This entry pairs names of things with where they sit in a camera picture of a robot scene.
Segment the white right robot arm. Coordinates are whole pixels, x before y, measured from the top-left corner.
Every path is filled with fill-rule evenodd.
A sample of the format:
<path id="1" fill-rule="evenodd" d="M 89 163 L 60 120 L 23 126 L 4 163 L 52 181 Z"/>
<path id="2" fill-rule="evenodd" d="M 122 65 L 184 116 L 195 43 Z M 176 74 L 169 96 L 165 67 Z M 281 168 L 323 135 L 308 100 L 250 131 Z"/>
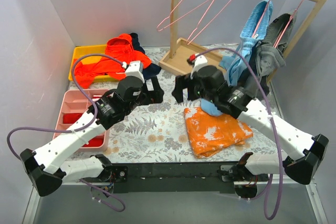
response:
<path id="1" fill-rule="evenodd" d="M 326 136 L 313 136 L 279 116 L 269 114 L 264 104 L 252 98 L 244 88 L 229 86 L 223 74 L 212 65 L 176 76 L 172 95 L 178 103 L 183 102 L 184 89 L 188 100 L 202 98 L 212 102 L 224 114 L 252 126 L 280 147 L 280 157 L 255 153 L 243 155 L 237 164 L 237 173 L 242 180 L 251 180 L 259 174 L 285 173 L 300 184 L 311 182 L 329 144 Z"/>

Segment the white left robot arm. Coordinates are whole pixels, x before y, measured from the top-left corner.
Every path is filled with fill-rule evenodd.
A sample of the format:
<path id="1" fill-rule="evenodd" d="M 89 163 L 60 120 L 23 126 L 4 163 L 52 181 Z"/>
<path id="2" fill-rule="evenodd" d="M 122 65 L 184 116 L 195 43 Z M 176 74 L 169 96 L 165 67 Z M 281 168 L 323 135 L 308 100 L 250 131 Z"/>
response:
<path id="1" fill-rule="evenodd" d="M 67 158 L 113 125 L 121 122 L 136 107 L 162 103 L 164 91 L 157 77 L 151 78 L 153 90 L 146 82 L 128 76 L 118 83 L 117 88 L 105 92 L 81 117 L 49 143 L 36 149 L 25 149 L 20 160 L 25 172 L 37 190 L 45 197 L 55 192 L 64 182 L 82 178 L 97 178 L 106 182 L 112 175 L 112 164 L 98 154 L 79 161 Z"/>

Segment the light blue shorts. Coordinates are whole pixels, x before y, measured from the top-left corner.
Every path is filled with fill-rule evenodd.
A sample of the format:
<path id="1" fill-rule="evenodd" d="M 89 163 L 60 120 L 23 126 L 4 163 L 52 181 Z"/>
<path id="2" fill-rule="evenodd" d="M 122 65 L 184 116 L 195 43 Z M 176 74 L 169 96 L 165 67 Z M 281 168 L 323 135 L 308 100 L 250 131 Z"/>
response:
<path id="1" fill-rule="evenodd" d="M 252 37 L 255 27 L 264 11 L 265 5 L 267 4 L 267 1 L 268 0 L 263 0 L 254 7 L 251 15 L 247 19 L 247 22 L 240 33 L 240 44 L 236 48 L 236 51 L 240 53 L 248 62 L 251 58 L 253 47 L 256 46 L 257 43 L 263 40 L 266 36 L 266 30 L 273 11 L 272 1 L 270 1 L 264 18 L 258 28 L 257 38 L 254 39 Z M 219 66 L 226 70 L 224 78 L 229 85 L 243 86 L 245 90 L 250 92 L 258 100 L 264 100 L 258 85 L 256 85 L 254 78 L 250 74 L 250 71 L 247 69 L 245 63 L 238 55 L 233 54 L 231 56 L 223 56 Z"/>

